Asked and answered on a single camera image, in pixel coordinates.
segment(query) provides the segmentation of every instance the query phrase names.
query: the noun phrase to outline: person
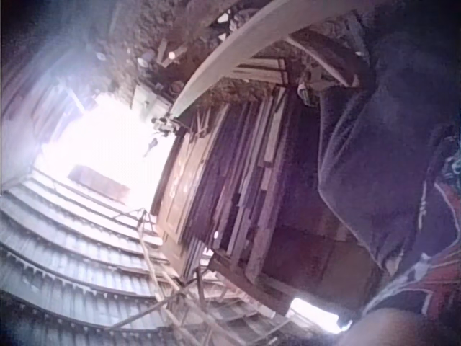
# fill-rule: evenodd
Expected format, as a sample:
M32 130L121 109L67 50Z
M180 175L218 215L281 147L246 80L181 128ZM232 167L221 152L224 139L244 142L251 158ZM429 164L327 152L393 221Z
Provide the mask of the person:
M457 6L361 14L372 83L321 95L319 192L392 275L338 346L461 343Z

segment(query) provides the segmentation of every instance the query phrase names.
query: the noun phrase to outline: clothing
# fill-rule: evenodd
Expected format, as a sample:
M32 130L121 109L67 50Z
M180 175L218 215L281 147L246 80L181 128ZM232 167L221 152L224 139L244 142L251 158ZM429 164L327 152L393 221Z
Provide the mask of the clothing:
M322 95L319 191L378 265L400 259L364 312L393 307L453 327L459 322L447 316L459 311L461 259L457 20L441 15L449 7L423 2L386 30L364 30L375 88Z

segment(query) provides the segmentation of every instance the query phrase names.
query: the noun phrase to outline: opening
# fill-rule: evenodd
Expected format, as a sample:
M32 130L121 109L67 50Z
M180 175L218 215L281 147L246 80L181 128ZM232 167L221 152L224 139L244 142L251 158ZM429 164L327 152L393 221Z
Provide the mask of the opening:
M111 97L96 101L57 141L42 146L35 165L56 179L79 170L80 177L85 175L82 185L133 209L149 210L175 136L156 134L150 123ZM122 193L113 195L114 190Z
M349 322L346 326L341 328L338 325L338 315L324 311L300 298L293 299L290 310L317 324L323 330L332 334L339 334L344 332L348 330L352 324L352 322Z

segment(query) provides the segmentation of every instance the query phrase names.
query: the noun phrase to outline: stacked lumber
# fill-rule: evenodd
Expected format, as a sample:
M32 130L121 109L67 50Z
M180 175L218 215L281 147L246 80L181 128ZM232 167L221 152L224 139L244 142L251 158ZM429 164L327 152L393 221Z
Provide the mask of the stacked lumber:
M261 272L276 226L299 115L293 92L277 87L260 102L234 106L224 119L197 188L182 241L193 238L246 267L250 281Z
M288 73L282 58L250 58L226 75L228 78L265 81L271 84L288 85Z

